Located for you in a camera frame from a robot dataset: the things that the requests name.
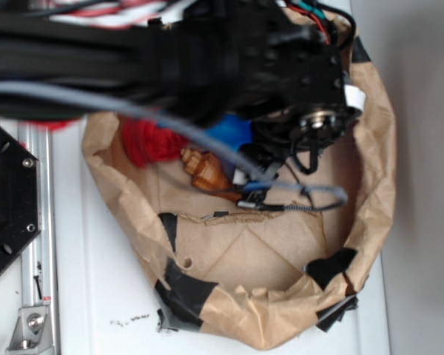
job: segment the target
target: red cable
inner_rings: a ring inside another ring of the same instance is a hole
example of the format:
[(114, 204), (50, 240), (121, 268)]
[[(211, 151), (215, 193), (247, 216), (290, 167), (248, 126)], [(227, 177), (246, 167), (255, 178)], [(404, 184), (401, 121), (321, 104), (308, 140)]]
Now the red cable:
[(320, 22), (320, 19), (318, 19), (316, 15), (314, 15), (313, 13), (310, 13), (307, 10), (301, 9), (300, 7), (297, 7), (293, 4), (290, 4), (287, 1), (285, 1), (285, 3), (289, 9), (296, 11), (297, 13), (300, 13), (301, 15), (307, 16), (312, 21), (314, 21), (315, 24), (317, 25), (317, 27), (319, 28), (319, 31), (321, 31), (324, 34), (324, 36), (326, 37), (326, 43), (329, 44), (329, 37), (327, 36), (327, 31), (324, 28), (323, 24)]
[(152, 13), (151, 15), (142, 16), (142, 17), (137, 18), (137, 19), (135, 19), (131, 22), (128, 22), (126, 24), (117, 24), (115, 26), (109, 26), (106, 24), (90, 24), (90, 26), (95, 27), (95, 28), (104, 28), (106, 30), (127, 30), (127, 29), (131, 28), (131, 26), (133, 26), (134, 24), (140, 24), (141, 22), (149, 20), (155, 16), (156, 16), (156, 14)]
[(153, 2), (158, 2), (158, 0), (130, 0), (123, 2), (121, 6), (117, 7), (105, 7), (101, 9), (94, 10), (76, 10), (71, 13), (68, 13), (69, 16), (75, 17), (99, 17), (104, 15), (113, 15), (115, 13), (119, 13), (121, 10), (125, 10), (131, 7), (142, 6), (146, 4), (151, 4)]

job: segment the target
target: seashell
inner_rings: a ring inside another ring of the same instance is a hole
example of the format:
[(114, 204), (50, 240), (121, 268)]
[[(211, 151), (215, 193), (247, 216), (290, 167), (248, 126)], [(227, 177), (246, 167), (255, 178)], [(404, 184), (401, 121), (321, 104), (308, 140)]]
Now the seashell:
[[(181, 150), (181, 160), (184, 169), (192, 175), (192, 185), (199, 189), (226, 190), (234, 187), (223, 173), (221, 161), (210, 152), (200, 153), (197, 150), (185, 148)], [(237, 192), (215, 192), (211, 194), (237, 202), (242, 194)]]

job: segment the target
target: cable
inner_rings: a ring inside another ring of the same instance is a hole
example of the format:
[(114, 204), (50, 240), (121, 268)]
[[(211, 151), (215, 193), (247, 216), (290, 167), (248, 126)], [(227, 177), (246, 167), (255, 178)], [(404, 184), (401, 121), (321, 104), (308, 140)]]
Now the cable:
[(320, 19), (315, 14), (310, 13), (307, 10), (301, 9), (300, 7), (298, 7), (298, 6), (294, 5), (293, 3), (289, 2), (289, 0), (285, 0), (285, 4), (286, 4), (286, 6), (289, 9), (291, 9), (291, 10), (297, 12), (297, 13), (300, 13), (301, 15), (307, 16), (312, 21), (314, 21), (315, 24), (317, 25), (317, 28), (319, 28), (319, 31), (321, 31), (324, 34), (324, 36), (326, 38), (326, 43), (329, 44), (329, 37), (327, 36), (327, 31), (324, 28), (323, 24), (320, 22)]
[(134, 7), (144, 6), (154, 2), (159, 2), (158, 0), (137, 0), (137, 1), (122, 1), (121, 6), (116, 7), (105, 7), (100, 9), (88, 9), (88, 10), (77, 10), (68, 13), (69, 16), (75, 17), (99, 17), (105, 15), (113, 15), (119, 13), (122, 10), (127, 10)]
[(336, 9), (335, 7), (330, 7), (325, 4), (317, 3), (317, 7), (321, 10), (330, 11), (331, 13), (336, 13), (342, 17), (344, 17), (349, 23), (350, 23), (350, 33), (349, 36), (346, 38), (346, 40), (339, 46), (340, 50), (343, 50), (347, 46), (349, 46), (353, 41), (355, 37), (355, 33), (357, 32), (357, 23), (355, 22), (354, 18), (350, 16), (350, 14), (346, 13), (345, 11)]
[(72, 11), (80, 10), (85, 7), (89, 7), (92, 5), (102, 4), (105, 2), (118, 2), (118, 0), (86, 0), (82, 2), (78, 2), (76, 4), (71, 4), (62, 7), (54, 7), (49, 10), (44, 11), (33, 11), (29, 13), (25, 13), (25, 17), (48, 17), (53, 15), (63, 15), (65, 13), (71, 13)]
[(301, 9), (306, 10), (306, 11), (309, 11), (310, 13), (313, 13), (314, 15), (316, 15), (316, 16), (317, 16), (318, 18), (320, 18), (321, 20), (325, 20), (325, 19), (326, 19), (326, 15), (324, 15), (324, 13), (323, 13), (321, 10), (315, 8), (315, 7), (312, 6), (312, 5), (308, 5), (308, 4), (306, 4), (303, 0), (300, 0), (300, 1), (297, 3), (297, 5), (298, 5)]
[(343, 189), (334, 186), (304, 186), (300, 183), (286, 183), (267, 177), (247, 157), (234, 152), (226, 144), (209, 137), (202, 129), (194, 126), (187, 120), (168, 113), (155, 112), (147, 106), (138, 106), (134, 103), (94, 92), (79, 89), (60, 87), (53, 84), (34, 83), (29, 81), (0, 81), (0, 95), (20, 96), (39, 101), (51, 101), (71, 107), (79, 107), (92, 112), (111, 111), (120, 112), (135, 119), (152, 119), (173, 132), (183, 135), (194, 143), (208, 149), (210, 152), (223, 157), (229, 162), (239, 166), (255, 179), (264, 183), (266, 187), (288, 189), (298, 192), (325, 191), (335, 196), (339, 203), (347, 202), (347, 194)]

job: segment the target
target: bolt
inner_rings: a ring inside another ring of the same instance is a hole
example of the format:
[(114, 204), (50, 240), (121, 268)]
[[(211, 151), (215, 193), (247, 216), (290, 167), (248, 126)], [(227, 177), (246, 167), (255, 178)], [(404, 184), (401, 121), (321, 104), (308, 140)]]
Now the bolt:
[(28, 326), (33, 330), (38, 330), (38, 327), (42, 327), (44, 324), (44, 318), (42, 315), (33, 313), (28, 317)]
[(311, 124), (311, 127), (314, 128), (314, 129), (319, 129), (319, 128), (321, 128), (323, 125), (324, 125), (324, 122), (322, 122), (322, 121), (318, 121), (318, 122), (313, 122), (313, 123)]
[(20, 349), (28, 349), (31, 347), (31, 340), (23, 339), (20, 341)]
[(334, 80), (334, 87), (336, 89), (340, 89), (342, 87), (342, 84), (343, 84), (342, 79), (337, 78)]
[(35, 162), (33, 161), (33, 159), (27, 158), (27, 159), (23, 160), (23, 166), (25, 168), (31, 168), (33, 165), (35, 165)]
[(339, 60), (337, 59), (337, 57), (335, 55), (333, 55), (330, 59), (329, 59), (329, 63), (331, 65), (335, 65), (337, 63), (339, 63)]

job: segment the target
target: metal bracket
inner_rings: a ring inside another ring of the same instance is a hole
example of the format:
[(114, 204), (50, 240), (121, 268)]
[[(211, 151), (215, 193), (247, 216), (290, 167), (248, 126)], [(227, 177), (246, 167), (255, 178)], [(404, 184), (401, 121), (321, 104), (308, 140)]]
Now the metal bracket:
[(54, 354), (50, 318), (47, 305), (20, 308), (7, 355)]
[(37, 159), (0, 127), (0, 275), (39, 233)]

